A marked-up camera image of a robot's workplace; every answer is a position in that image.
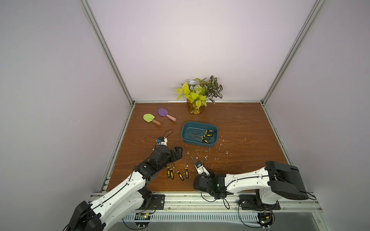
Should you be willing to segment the teal plastic storage box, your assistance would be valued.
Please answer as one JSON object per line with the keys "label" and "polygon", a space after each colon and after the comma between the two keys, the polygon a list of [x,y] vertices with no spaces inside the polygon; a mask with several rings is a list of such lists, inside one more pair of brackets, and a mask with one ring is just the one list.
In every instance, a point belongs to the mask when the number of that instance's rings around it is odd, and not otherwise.
{"label": "teal plastic storage box", "polygon": [[181,137],[187,144],[212,148],[218,140],[218,128],[212,124],[189,121],[184,124]]}

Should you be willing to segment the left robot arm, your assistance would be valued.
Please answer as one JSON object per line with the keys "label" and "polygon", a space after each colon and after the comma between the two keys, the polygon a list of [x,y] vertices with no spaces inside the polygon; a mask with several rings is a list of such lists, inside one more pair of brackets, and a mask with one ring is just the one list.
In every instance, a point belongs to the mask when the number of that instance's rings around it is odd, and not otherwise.
{"label": "left robot arm", "polygon": [[127,214],[147,208],[152,192],[146,186],[157,178],[168,164],[183,157],[183,148],[169,149],[165,144],[157,145],[151,156],[135,166],[133,172],[118,186],[93,200],[76,206],[64,231],[107,231]]}

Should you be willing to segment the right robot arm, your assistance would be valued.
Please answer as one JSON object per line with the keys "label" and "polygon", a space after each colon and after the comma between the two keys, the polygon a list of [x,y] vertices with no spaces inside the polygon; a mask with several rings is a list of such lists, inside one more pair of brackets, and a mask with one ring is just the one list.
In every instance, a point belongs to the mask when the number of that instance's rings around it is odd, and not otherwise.
{"label": "right robot arm", "polygon": [[273,205],[281,198],[307,200],[307,193],[298,167],[267,161],[266,166],[242,174],[215,175],[200,162],[195,163],[198,175],[193,188],[206,192],[214,199],[224,199],[228,195],[255,190],[258,203]]}

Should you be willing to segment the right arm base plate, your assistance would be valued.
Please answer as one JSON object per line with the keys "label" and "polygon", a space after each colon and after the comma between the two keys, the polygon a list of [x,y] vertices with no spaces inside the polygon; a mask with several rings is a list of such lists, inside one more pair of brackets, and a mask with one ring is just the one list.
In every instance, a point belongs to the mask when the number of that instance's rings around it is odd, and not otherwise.
{"label": "right arm base plate", "polygon": [[264,204],[257,195],[252,194],[241,194],[239,196],[238,204],[242,207],[242,210],[281,210],[279,202],[276,201],[272,205]]}

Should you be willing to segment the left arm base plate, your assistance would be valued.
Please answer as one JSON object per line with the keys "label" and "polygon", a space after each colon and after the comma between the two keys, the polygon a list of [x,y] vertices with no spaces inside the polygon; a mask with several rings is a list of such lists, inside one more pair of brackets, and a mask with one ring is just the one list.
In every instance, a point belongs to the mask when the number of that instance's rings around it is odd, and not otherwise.
{"label": "left arm base plate", "polygon": [[144,200],[138,210],[164,210],[164,204],[164,194],[153,194],[150,198]]}

